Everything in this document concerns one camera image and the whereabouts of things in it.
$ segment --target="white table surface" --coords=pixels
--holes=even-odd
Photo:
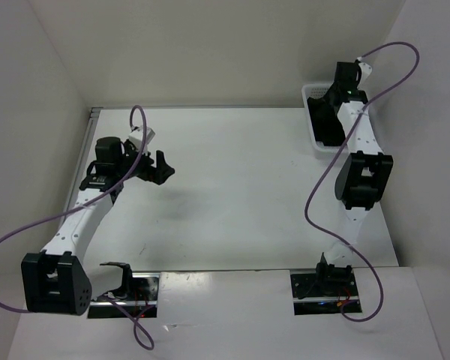
[[[412,270],[377,270],[385,302],[362,324],[340,314],[294,316],[288,271],[163,273],[157,318],[142,320],[153,352],[135,343],[128,319],[33,313],[21,316],[8,359],[441,359]],[[365,268],[355,278],[370,314],[377,283]]]
[[[127,138],[129,109],[102,110],[86,163],[100,137]],[[99,226],[85,267],[126,262],[134,270],[314,268],[333,243],[304,219],[305,201],[327,163],[311,148],[303,109],[147,109],[176,174],[160,187],[125,182]],[[140,114],[135,123],[141,123]],[[334,183],[318,191],[311,217],[336,230],[344,219]],[[358,248],[375,266],[397,266],[380,204],[364,221]],[[364,266],[355,258],[354,266]]]

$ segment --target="white enclosure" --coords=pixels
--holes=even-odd
[[[353,61],[388,41],[415,44],[421,64],[373,109],[377,139],[394,157],[394,169],[381,204],[364,223],[361,243],[374,265],[388,267],[379,269],[386,306],[366,325],[339,315],[313,316],[315,325],[307,325],[287,308],[290,284],[279,270],[313,268],[331,243],[303,220],[302,205],[326,162],[313,157],[301,88],[331,81],[337,61]],[[371,61],[367,90],[375,95],[409,70],[413,54],[386,49]],[[159,310],[149,323],[162,342],[157,357],[303,359],[307,348],[312,359],[450,359],[450,0],[0,0],[0,236],[68,206],[96,138],[126,136],[133,104],[164,108],[149,110],[157,132],[150,150],[164,150],[180,171],[168,188],[130,181],[130,192],[97,232],[105,245],[94,238],[85,266],[112,260],[112,254],[142,270],[205,271],[198,274],[218,284],[196,292],[205,298],[191,298],[203,303]],[[180,106],[193,109],[170,109]],[[97,110],[90,117],[92,107],[106,107],[101,120]],[[243,158],[235,162],[227,155]],[[266,161],[271,174],[283,171],[286,180],[270,175]],[[212,173],[204,176],[200,164]],[[332,192],[336,171],[315,200],[314,216],[322,222],[340,220]],[[194,173],[202,176],[196,184]],[[140,206],[139,197],[147,205]],[[183,203],[181,216],[187,217],[165,214],[166,202]],[[270,202],[278,203],[279,214],[267,208]],[[127,206],[133,216],[111,220],[113,211],[124,214]],[[29,230],[0,246],[4,302],[23,306],[20,261],[40,250],[57,226]],[[143,257],[145,227],[153,229]],[[190,247],[180,248],[181,233]],[[124,246],[113,242],[120,234],[128,238]],[[274,271],[269,283],[264,271],[206,272],[237,269]],[[364,312],[370,313],[376,284],[368,270],[358,273]],[[192,296],[184,279],[174,284],[176,296]],[[214,289],[231,289],[236,297],[230,318],[213,312],[220,304]],[[177,298],[164,294],[174,304]],[[237,305],[240,299],[257,306]],[[166,333],[166,324],[182,327]],[[276,349],[270,326],[280,333]],[[212,349],[220,337],[237,340],[235,329],[245,336],[256,328],[251,343],[238,339],[230,352],[225,344]],[[303,340],[315,332],[333,333],[340,346],[327,347],[313,336]],[[196,352],[178,351],[184,344],[198,347],[203,338],[208,345]],[[367,346],[353,345],[364,338]],[[71,344],[77,345],[69,351]],[[0,309],[0,359],[9,353],[10,359],[150,356],[134,343],[125,320],[18,316]]]

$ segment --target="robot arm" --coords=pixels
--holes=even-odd
[[[140,162],[130,177],[163,184],[175,170],[157,151],[157,164],[147,152],[155,133],[147,128],[146,144]],[[117,137],[99,139],[95,146],[97,160],[87,169],[79,187],[75,208],[108,191],[117,184],[138,155],[143,128],[135,127],[128,140]],[[123,186],[82,210],[71,214],[53,239],[40,253],[27,253],[22,261],[22,279],[29,311],[56,314],[83,314],[90,301],[110,290],[127,292],[132,278],[130,266],[108,262],[99,269],[85,273],[82,264],[86,250],[102,219],[112,209]]]
[[[313,127],[322,131],[326,145],[340,145],[348,134],[364,105],[367,95],[360,89],[371,74],[370,65],[357,59],[353,63],[338,62],[334,83],[321,99],[309,99]],[[362,222],[374,204],[382,198],[392,171],[393,159],[383,154],[377,143],[366,109],[350,137],[349,157],[335,182],[335,196],[342,202],[345,216],[339,225],[340,233],[350,244],[357,242]],[[349,265],[352,252],[336,242],[324,253],[328,263]]]

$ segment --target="plastic basket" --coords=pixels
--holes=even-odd
[[[323,159],[323,158],[332,158],[334,154],[337,153],[339,146],[325,146],[322,142],[317,142],[315,140],[315,133],[314,133],[314,127],[312,126],[312,119],[310,117],[310,110],[308,109],[307,105],[307,99],[308,98],[321,98],[327,90],[329,90],[330,86],[332,85],[331,82],[317,82],[314,84],[306,84],[301,88],[301,97],[303,98],[303,105],[305,108],[305,115],[307,117],[307,123],[308,123],[308,130],[310,131],[310,137],[313,147],[313,152],[315,154],[316,158]],[[345,148],[342,151],[341,155],[347,155],[348,149]]]

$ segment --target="purple cable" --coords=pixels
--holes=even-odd
[[[341,147],[338,149],[337,154],[335,154],[335,156],[333,157],[333,160],[331,161],[331,163],[328,165],[328,167],[326,168],[325,172],[322,174],[322,176],[320,177],[319,181],[315,184],[315,186],[313,187],[313,190],[310,193],[310,196],[307,199],[307,203],[305,204],[305,210],[304,210],[304,214],[305,214],[305,219],[308,221],[308,223],[314,227],[315,229],[318,229],[322,232],[324,232],[325,234],[328,234],[330,236],[333,236],[334,238],[340,240],[341,242],[343,242],[351,251],[353,251],[355,254],[358,255],[358,257],[360,257],[360,259],[362,259],[365,264],[367,264],[367,266],[370,268],[370,270],[373,273],[373,276],[375,276],[376,278],[376,282],[378,283],[378,287],[379,287],[379,291],[380,291],[380,300],[379,300],[379,304],[378,307],[376,308],[376,310],[367,317],[364,317],[362,319],[354,319],[348,315],[346,315],[344,313],[344,308],[352,303],[352,302],[356,302],[356,301],[348,301],[346,304],[343,304],[342,306],[340,306],[340,312],[342,313],[342,315],[350,321],[353,321],[354,323],[363,323],[365,321],[371,320],[373,319],[379,312],[380,310],[382,310],[382,306],[383,306],[383,285],[382,285],[382,281],[380,280],[377,271],[375,270],[375,268],[372,266],[372,264],[370,263],[370,261],[367,260],[367,258],[365,256],[362,255],[362,253],[360,253],[360,251],[358,251],[357,249],[355,249],[347,240],[345,240],[344,238],[342,238],[340,235],[324,228],[321,227],[320,225],[317,225],[316,223],[314,223],[311,219],[310,216],[308,214],[308,210],[310,209],[310,204],[312,199],[314,198],[315,193],[317,192],[318,188],[320,187],[320,185],[323,183],[323,180],[325,179],[325,177],[330,173],[330,170],[332,170],[332,167],[335,165],[335,163],[338,160],[338,157],[340,156],[341,152],[345,149],[345,146],[347,146],[348,141],[350,140],[350,137],[353,134],[353,131],[355,131],[357,125],[359,124],[360,119],[362,118],[363,112],[370,106],[370,104],[372,104],[376,99],[381,98],[383,95],[387,94],[388,92],[390,92],[391,90],[397,88],[399,85],[401,85],[402,83],[404,83],[409,77],[412,76],[412,74],[415,72],[417,66],[419,66],[419,62],[420,62],[420,53],[417,50],[416,47],[414,47],[411,43],[407,43],[405,41],[394,41],[391,43],[386,43],[382,46],[377,47],[376,49],[373,49],[369,52],[367,52],[366,54],[364,54],[362,56],[362,58],[369,56],[373,53],[375,53],[376,51],[379,51],[381,49],[383,49],[384,47],[390,47],[392,45],[403,45],[405,47],[409,47],[410,49],[413,50],[413,52],[415,53],[415,64],[413,65],[412,70],[403,77],[403,79],[401,79],[400,81],[396,82],[394,85],[390,86],[389,88],[383,90],[382,92],[380,92],[379,94],[375,95],[374,97],[372,97],[370,99],[370,101],[368,101],[362,108],[361,108],[361,112],[358,115],[357,119],[355,120],[355,122],[353,123],[352,128],[350,129],[350,132],[346,135],[345,141],[343,141],[343,144],[341,145]]]
[[[72,208],[71,210],[68,210],[68,211],[66,211],[66,212],[63,212],[63,213],[61,213],[61,214],[53,215],[53,216],[49,216],[49,217],[45,217],[45,218],[42,219],[42,220],[34,221],[33,223],[29,223],[28,225],[21,226],[21,227],[19,227],[18,229],[15,229],[14,231],[9,232],[9,233],[6,234],[6,235],[3,235],[3,236],[0,238],[0,244],[1,244],[2,242],[4,242],[5,240],[11,238],[12,236],[14,236],[14,235],[16,235],[16,234],[18,234],[18,233],[21,233],[22,231],[28,230],[28,229],[30,229],[30,228],[32,228],[32,227],[36,227],[37,225],[41,225],[41,224],[43,224],[43,223],[47,223],[47,222],[49,222],[49,221],[54,221],[55,219],[59,219],[59,218],[61,218],[61,217],[63,217],[63,216],[68,216],[68,215],[74,214],[75,212],[79,212],[79,211],[82,210],[83,208],[85,208],[85,207],[87,207],[87,206],[90,206],[91,204],[97,202],[98,200],[103,199],[104,197],[106,197],[107,195],[109,195],[112,191],[114,191],[116,188],[118,188],[119,186],[121,186],[121,185],[123,184],[123,182],[124,182],[125,180],[128,179],[128,177],[130,176],[130,174],[131,174],[131,173],[135,170],[135,168],[137,167],[137,165],[138,165],[138,163],[139,163],[139,161],[140,161],[140,158],[142,157],[143,149],[145,148],[145,144],[146,144],[147,119],[146,119],[146,116],[145,116],[145,112],[143,111],[143,108],[142,108],[141,106],[135,105],[135,106],[132,108],[132,110],[131,110],[131,112],[130,112],[130,123],[132,122],[132,118],[134,117],[135,110],[137,110],[137,109],[138,109],[138,110],[140,111],[140,113],[142,114],[143,129],[144,129],[144,131],[143,131],[143,138],[142,138],[142,144],[140,145],[140,149],[139,149],[138,155],[136,156],[136,159],[135,159],[135,161],[133,162],[131,168],[127,171],[127,173],[124,175],[124,177],[120,179],[119,182],[117,182],[117,183],[116,183],[115,185],[113,185],[109,190],[105,191],[105,192],[102,193],[101,195],[95,197],[94,199],[91,199],[91,200],[88,201],[88,202],[85,202],[85,203],[84,203],[82,206],[80,206],[80,207]],[[28,311],[28,310],[24,310],[24,309],[19,309],[19,308],[15,308],[15,307],[8,306],[8,305],[2,303],[1,301],[0,301],[0,308],[5,309],[5,310],[7,310],[7,311],[11,311],[11,312],[13,312],[13,313],[19,313],[19,314],[27,314],[27,313],[30,312],[30,311]]]
[[[115,306],[122,314],[124,314],[128,319],[130,319],[133,323],[133,336],[135,336],[136,342],[145,350],[153,350],[155,348],[155,342],[152,339],[152,336],[149,334],[148,331],[145,330],[145,328],[139,323],[140,317],[149,309],[153,308],[153,305],[146,306],[142,311],[139,312],[139,314],[136,317],[131,316],[128,311],[126,311],[122,306],[118,305],[115,301],[113,301],[111,298],[108,298],[106,296],[101,296],[102,299],[107,300],[110,304]],[[148,338],[148,341],[150,341],[150,346],[145,345],[139,338],[137,334],[137,328],[140,329],[140,331]]]

